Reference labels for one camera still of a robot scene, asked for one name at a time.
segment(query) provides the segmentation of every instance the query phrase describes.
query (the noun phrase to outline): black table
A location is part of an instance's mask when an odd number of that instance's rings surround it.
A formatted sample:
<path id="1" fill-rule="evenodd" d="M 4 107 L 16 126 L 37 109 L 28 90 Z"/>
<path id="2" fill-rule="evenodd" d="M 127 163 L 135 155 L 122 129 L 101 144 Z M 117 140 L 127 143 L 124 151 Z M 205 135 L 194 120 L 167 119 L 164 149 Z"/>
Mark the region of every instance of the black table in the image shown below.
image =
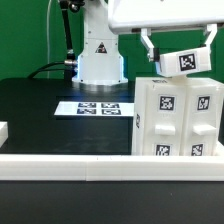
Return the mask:
<path id="1" fill-rule="evenodd" d="M 131 117 L 54 116 L 59 101 L 133 102 L 134 88 L 102 93 L 79 90 L 63 80 L 0 82 L 0 121 L 9 138 L 1 153 L 130 155 Z"/>
<path id="2" fill-rule="evenodd" d="M 60 100 L 133 102 L 133 96 L 132 84 L 102 94 L 62 80 L 3 80 L 0 121 L 8 121 L 9 139 L 1 153 L 129 155 L 131 118 L 53 114 Z M 0 182 L 2 224 L 222 224 L 223 211 L 223 182 Z"/>

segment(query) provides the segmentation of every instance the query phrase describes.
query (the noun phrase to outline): printed marker sheet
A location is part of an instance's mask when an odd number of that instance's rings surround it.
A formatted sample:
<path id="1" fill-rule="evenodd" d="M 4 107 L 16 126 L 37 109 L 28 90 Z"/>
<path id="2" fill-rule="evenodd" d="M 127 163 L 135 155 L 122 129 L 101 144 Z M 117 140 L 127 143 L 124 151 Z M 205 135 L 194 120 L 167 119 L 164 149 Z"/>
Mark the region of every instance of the printed marker sheet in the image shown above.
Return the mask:
<path id="1" fill-rule="evenodd" d="M 133 117 L 134 103 L 61 101 L 54 115 Z"/>

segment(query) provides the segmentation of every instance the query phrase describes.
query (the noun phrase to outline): black cable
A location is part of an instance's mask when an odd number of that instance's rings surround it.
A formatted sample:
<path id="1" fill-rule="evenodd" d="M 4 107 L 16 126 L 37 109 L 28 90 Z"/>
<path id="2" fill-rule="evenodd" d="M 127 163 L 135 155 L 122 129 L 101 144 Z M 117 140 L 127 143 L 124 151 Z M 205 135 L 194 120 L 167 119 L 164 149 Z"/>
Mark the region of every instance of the black cable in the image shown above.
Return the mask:
<path id="1" fill-rule="evenodd" d="M 35 71 L 35 75 L 37 75 L 40 72 L 54 72 L 54 71 L 72 71 L 72 69 L 66 69 L 66 68 L 54 68 L 54 69 L 42 69 Z"/>
<path id="2" fill-rule="evenodd" d="M 40 67 L 39 69 L 37 69 L 36 71 L 32 72 L 31 74 L 29 74 L 27 76 L 27 78 L 28 79 L 32 79 L 37 73 L 39 73 L 40 71 L 44 70 L 45 68 L 49 68 L 49 67 L 52 67 L 52 66 L 55 66 L 55 65 L 62 65 L 62 64 L 64 64 L 63 61 L 49 63 L 47 65 L 44 65 L 44 66 Z"/>

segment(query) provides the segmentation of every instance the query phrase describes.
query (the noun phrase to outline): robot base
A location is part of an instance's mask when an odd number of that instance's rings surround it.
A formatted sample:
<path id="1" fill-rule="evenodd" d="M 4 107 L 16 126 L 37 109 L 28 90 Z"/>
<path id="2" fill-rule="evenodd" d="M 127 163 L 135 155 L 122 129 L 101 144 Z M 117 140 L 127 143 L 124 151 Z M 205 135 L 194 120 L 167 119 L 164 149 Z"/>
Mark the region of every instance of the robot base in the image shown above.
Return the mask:
<path id="1" fill-rule="evenodd" d="M 128 80 L 80 80 L 77 78 L 72 79 L 72 86 L 82 90 L 95 91 L 95 92 L 111 92 L 128 87 Z"/>

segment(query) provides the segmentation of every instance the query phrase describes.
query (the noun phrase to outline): white border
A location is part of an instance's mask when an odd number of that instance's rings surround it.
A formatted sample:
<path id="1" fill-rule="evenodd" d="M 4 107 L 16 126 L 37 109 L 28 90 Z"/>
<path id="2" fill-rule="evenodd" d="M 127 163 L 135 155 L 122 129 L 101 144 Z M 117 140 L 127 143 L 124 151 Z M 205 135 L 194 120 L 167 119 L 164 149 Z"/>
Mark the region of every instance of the white border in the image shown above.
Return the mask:
<path id="1" fill-rule="evenodd" d="M 0 180 L 224 181 L 224 157 L 3 154 Z"/>

